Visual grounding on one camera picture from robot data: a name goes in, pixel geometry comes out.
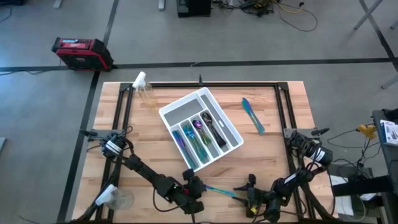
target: white cutlery tray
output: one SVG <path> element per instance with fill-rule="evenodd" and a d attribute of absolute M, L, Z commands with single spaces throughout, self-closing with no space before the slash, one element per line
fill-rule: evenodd
<path fill-rule="evenodd" d="M 213 118 L 213 126 L 226 142 L 225 146 L 219 147 L 217 145 L 214 136 L 211 134 L 210 129 L 201 117 L 201 114 L 204 112 L 209 113 Z M 169 130 L 174 143 L 177 145 L 182 157 L 184 158 L 185 163 L 188 167 L 190 167 L 188 165 L 187 158 L 185 158 L 184 154 L 182 153 L 182 149 L 177 144 L 177 140 L 174 138 L 172 131 L 178 131 L 183 138 L 190 157 L 197 165 L 197 168 L 194 169 L 194 171 L 198 171 L 208 166 L 220 157 L 241 146 L 244 142 L 242 136 L 238 133 L 232 122 L 225 115 L 224 111 L 221 109 L 208 88 L 201 88 L 177 101 L 174 101 L 173 103 L 161 108 L 159 110 L 159 114 Z M 192 126 L 192 121 L 194 119 L 201 121 L 204 132 L 211 139 L 210 144 L 205 145 L 201 140 L 198 131 Z M 191 125 L 193 131 L 195 132 L 195 136 L 208 154 L 204 161 L 199 160 L 198 156 L 193 150 L 191 142 L 184 134 L 182 127 L 186 124 Z"/>

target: spoon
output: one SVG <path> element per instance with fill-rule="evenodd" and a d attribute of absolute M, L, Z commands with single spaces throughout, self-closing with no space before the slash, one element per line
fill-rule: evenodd
<path fill-rule="evenodd" d="M 214 138 L 216 139 L 216 142 L 219 147 L 223 147 L 226 145 L 226 142 L 224 139 L 218 134 L 217 130 L 213 126 L 213 118 L 210 116 L 209 113 L 204 112 L 201 114 L 201 117 L 203 118 L 203 121 L 206 123 L 206 125 L 210 128 L 211 133 L 213 134 Z"/>
<path fill-rule="evenodd" d="M 192 121 L 193 126 L 198 130 L 201 140 L 205 145 L 208 145 L 211 143 L 211 139 L 206 135 L 205 131 L 203 130 L 203 125 L 199 120 L 193 120 Z"/>

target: concrete floor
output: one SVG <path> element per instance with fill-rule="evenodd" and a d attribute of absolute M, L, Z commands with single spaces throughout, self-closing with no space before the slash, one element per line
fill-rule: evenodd
<path fill-rule="evenodd" d="M 12 17 L 0 23 L 0 68 L 57 66 L 58 58 L 50 51 L 57 36 L 104 37 L 112 1 L 67 0 L 61 10 L 52 9 L 52 4 L 51 0 L 30 0 L 14 7 Z M 156 0 L 119 1 L 108 45 L 116 64 L 387 57 L 369 21 L 356 32 L 352 30 L 364 14 L 357 0 L 307 0 L 306 8 L 319 20 L 317 30 L 309 33 L 284 24 L 277 13 L 259 19 L 215 9 L 208 18 L 177 19 L 174 4 L 167 1 L 166 11 L 159 12 Z M 398 19 L 397 9 L 395 0 L 385 0 L 374 12 L 395 54 L 398 30 L 389 26 Z M 0 7 L 0 18 L 6 12 Z M 313 24 L 305 14 L 284 16 L 304 28 Z M 88 127 L 93 124 L 102 83 L 134 81 L 139 71 L 101 73 Z M 206 81 L 303 80 L 315 123 L 331 128 L 325 138 L 370 123 L 372 110 L 398 105 L 398 84 L 380 89 L 397 74 L 391 63 L 144 71 L 150 81 L 196 81 L 198 74 Z M 39 223 L 56 221 L 92 77 L 92 72 L 68 70 L 0 77 L 0 137 L 8 138 L 0 153 L 0 223 L 26 223 L 18 215 Z M 353 133 L 335 142 L 362 146 L 363 137 Z M 355 161 L 360 156 L 358 150 L 330 149 L 335 158 Z M 375 147 L 368 153 L 376 151 Z M 366 166 L 375 175 L 387 172 L 382 154 L 368 160 Z"/>

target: black floor stripe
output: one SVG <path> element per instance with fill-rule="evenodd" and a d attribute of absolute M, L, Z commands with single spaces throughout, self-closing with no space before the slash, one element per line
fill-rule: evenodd
<path fill-rule="evenodd" d="M 369 10 L 364 0 L 359 0 L 359 3 L 361 4 L 361 6 L 362 6 L 362 8 L 363 8 L 363 10 L 365 12 L 367 12 Z M 381 30 L 380 30 L 379 26 L 377 25 L 376 21 L 374 20 L 373 16 L 370 15 L 368 17 L 368 19 L 369 19 L 369 22 L 371 23 L 374 31 L 376 32 L 377 37 L 379 38 L 381 45 L 384 47 L 384 50 L 386 51 L 388 57 L 389 58 L 395 58 L 394 53 L 392 52 L 390 46 L 388 45 L 388 43 L 386 41 L 386 38 L 384 38 L 383 33 L 381 32 Z M 398 72 L 398 63 L 396 61 L 393 61 L 392 64 L 394 65 L 394 68 Z"/>
<path fill-rule="evenodd" d="M 109 42 L 109 36 L 111 35 L 112 26 L 116 15 L 116 9 L 118 8 L 118 4 L 119 0 L 113 1 L 111 14 L 109 15 L 109 20 L 108 20 L 108 26 L 106 28 L 103 39 L 105 45 L 107 45 Z M 93 106 L 95 90 L 97 88 L 99 78 L 100 78 L 100 72 L 94 72 L 93 79 L 91 80 L 90 90 L 88 92 L 86 100 L 85 110 L 83 112 L 83 117 L 81 118 L 81 123 L 80 123 L 81 130 L 87 130 L 88 120 L 90 118 L 91 107 Z M 75 150 L 73 152 L 72 162 L 69 168 L 67 184 L 63 192 L 61 206 L 57 217 L 57 222 L 59 223 L 64 222 L 67 217 L 70 197 L 72 196 L 73 185 L 75 183 L 76 172 L 79 165 L 84 139 L 85 139 L 84 135 L 79 133 L 75 144 Z"/>
<path fill-rule="evenodd" d="M 340 63 L 381 63 L 393 62 L 398 58 L 353 58 L 353 59 L 320 59 L 320 60 L 258 60 L 235 62 L 175 62 L 175 63 L 138 63 L 114 65 L 114 69 L 135 68 L 186 68 L 186 67 L 228 67 L 256 65 L 319 65 Z"/>
<path fill-rule="evenodd" d="M 89 90 L 88 96 L 87 96 L 85 110 L 83 112 L 83 117 L 82 117 L 81 123 L 80 123 L 81 130 L 87 129 L 88 119 L 90 118 L 91 106 L 92 106 L 92 102 L 94 99 L 95 90 L 97 87 L 99 77 L 100 77 L 100 72 L 95 72 L 93 75 L 93 79 L 91 81 L 90 90 Z M 76 140 L 76 144 L 75 144 L 75 150 L 73 152 L 72 162 L 71 162 L 71 165 L 69 168 L 67 184 L 65 186 L 65 190 L 64 190 L 63 196 L 62 196 L 60 211 L 59 211 L 58 217 L 57 217 L 57 222 L 59 222 L 59 223 L 64 222 L 67 217 L 70 197 L 71 197 L 72 190 L 73 190 L 73 183 L 75 181 L 76 172 L 77 172 L 80 155 L 81 155 L 81 147 L 83 145 L 84 139 L 85 139 L 84 135 L 79 133 L 77 140 Z"/>
<path fill-rule="evenodd" d="M 106 26 L 105 35 L 103 39 L 105 46 L 108 45 L 109 37 L 111 36 L 112 26 L 116 15 L 116 10 L 118 9 L 118 5 L 119 5 L 119 0 L 114 0 L 111 9 L 111 15 L 109 16 L 108 25 Z"/>

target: black spoon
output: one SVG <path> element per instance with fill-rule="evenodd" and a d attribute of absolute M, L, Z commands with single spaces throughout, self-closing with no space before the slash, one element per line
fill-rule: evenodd
<path fill-rule="evenodd" d="M 218 134 L 217 130 L 213 126 L 213 118 L 208 114 L 207 112 L 204 112 L 201 114 L 201 117 L 203 118 L 203 121 L 206 123 L 206 125 L 209 127 L 211 133 L 213 134 L 214 138 L 216 139 L 216 142 L 219 147 L 223 147 L 226 145 L 226 142 L 224 139 Z"/>

